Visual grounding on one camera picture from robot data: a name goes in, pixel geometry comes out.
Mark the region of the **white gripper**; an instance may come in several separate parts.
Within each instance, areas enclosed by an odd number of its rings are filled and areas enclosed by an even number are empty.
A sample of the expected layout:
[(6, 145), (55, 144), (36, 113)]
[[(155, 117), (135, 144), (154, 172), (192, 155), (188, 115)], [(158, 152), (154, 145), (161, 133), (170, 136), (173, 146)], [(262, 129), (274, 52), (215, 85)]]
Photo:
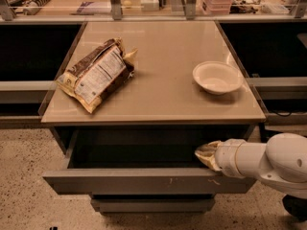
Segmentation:
[(236, 153), (244, 143), (243, 139), (214, 141), (196, 148), (195, 155), (210, 170), (221, 171), (228, 177), (244, 178), (236, 164)]

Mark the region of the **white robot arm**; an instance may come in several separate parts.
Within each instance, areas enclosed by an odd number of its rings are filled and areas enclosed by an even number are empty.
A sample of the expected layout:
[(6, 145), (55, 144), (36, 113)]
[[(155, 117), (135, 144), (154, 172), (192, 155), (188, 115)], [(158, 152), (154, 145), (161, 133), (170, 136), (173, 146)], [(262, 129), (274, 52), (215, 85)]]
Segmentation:
[(301, 135), (279, 133), (267, 143), (214, 141), (198, 147), (195, 155), (214, 172), (254, 178), (286, 195), (307, 198), (307, 138)]

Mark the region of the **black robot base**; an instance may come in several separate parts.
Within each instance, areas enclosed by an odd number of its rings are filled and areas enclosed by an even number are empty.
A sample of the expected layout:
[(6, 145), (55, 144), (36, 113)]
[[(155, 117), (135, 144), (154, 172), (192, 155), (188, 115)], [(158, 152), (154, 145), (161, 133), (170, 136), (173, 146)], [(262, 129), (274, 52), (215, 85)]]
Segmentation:
[(282, 199), (285, 210), (300, 221), (307, 220), (307, 199), (285, 195)]

